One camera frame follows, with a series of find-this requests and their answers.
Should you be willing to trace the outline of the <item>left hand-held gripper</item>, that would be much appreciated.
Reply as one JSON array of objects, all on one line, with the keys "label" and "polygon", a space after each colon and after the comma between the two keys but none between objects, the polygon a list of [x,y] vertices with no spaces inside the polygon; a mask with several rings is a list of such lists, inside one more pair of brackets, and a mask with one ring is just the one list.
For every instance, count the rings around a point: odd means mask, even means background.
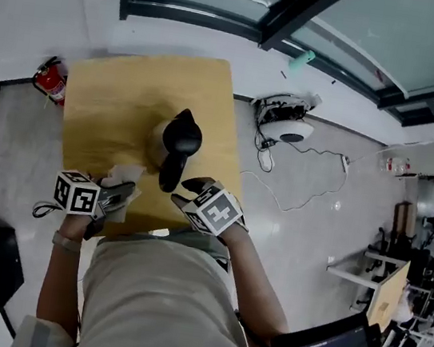
[{"label": "left hand-held gripper", "polygon": [[84,239],[89,240],[102,230],[104,210],[115,212],[127,207],[135,189],[132,181],[113,186],[97,185],[79,171],[61,170],[54,185],[54,201],[66,214],[90,217],[83,233]]}]

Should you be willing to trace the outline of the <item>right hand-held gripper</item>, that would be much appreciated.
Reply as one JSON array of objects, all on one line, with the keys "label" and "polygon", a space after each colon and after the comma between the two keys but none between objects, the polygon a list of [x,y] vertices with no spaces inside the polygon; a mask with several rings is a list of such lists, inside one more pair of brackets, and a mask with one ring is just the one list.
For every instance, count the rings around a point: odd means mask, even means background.
[{"label": "right hand-held gripper", "polygon": [[233,223],[243,221],[243,211],[236,197],[211,177],[185,179],[181,185],[198,196],[192,201],[172,193],[170,200],[182,212],[189,224],[200,233],[213,235],[227,230]]}]

